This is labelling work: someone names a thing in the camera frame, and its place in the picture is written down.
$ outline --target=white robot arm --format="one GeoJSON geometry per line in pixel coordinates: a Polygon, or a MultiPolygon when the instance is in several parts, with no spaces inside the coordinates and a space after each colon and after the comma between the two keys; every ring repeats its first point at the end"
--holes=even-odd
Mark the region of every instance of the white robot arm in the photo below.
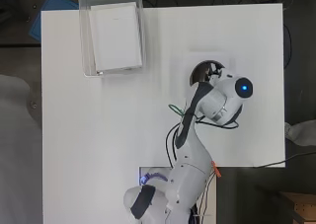
{"type": "Polygon", "coordinates": [[[195,124],[202,113],[217,125],[236,120],[243,102],[252,96],[252,83],[234,77],[220,63],[199,64],[191,77],[185,114],[176,137],[177,162],[166,175],[129,189],[124,205],[143,224],[188,224],[191,210],[203,193],[213,168],[212,158],[198,139],[195,124]]]}

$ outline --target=gray floor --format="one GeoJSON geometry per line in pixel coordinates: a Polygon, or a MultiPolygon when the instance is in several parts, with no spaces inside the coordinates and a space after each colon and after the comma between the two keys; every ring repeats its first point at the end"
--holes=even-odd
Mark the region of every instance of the gray floor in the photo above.
{"type": "MultiPolygon", "coordinates": [[[[7,23],[0,29],[0,43],[37,43],[28,36],[28,30],[43,1],[23,0],[31,20],[7,23]]],[[[181,6],[193,6],[209,5],[212,0],[178,2],[181,6]]],[[[232,4],[234,0],[224,2],[232,4]]],[[[222,0],[215,0],[215,4],[222,4],[222,0]]],[[[158,0],[158,6],[170,7],[175,4],[173,0],[158,0]]],[[[316,94],[313,92],[316,88],[315,11],[315,0],[294,0],[283,14],[292,38],[292,59],[284,71],[285,120],[292,124],[316,117],[316,94]]],[[[30,85],[29,112],[41,126],[40,48],[0,48],[0,74],[20,77],[30,85]]],[[[312,150],[316,150],[316,147],[302,148],[286,142],[286,156],[312,150]]],[[[221,169],[221,173],[223,176],[217,185],[218,223],[292,223],[270,206],[270,201],[259,187],[316,194],[315,157],[293,160],[286,169],[225,168],[221,169]]]]}

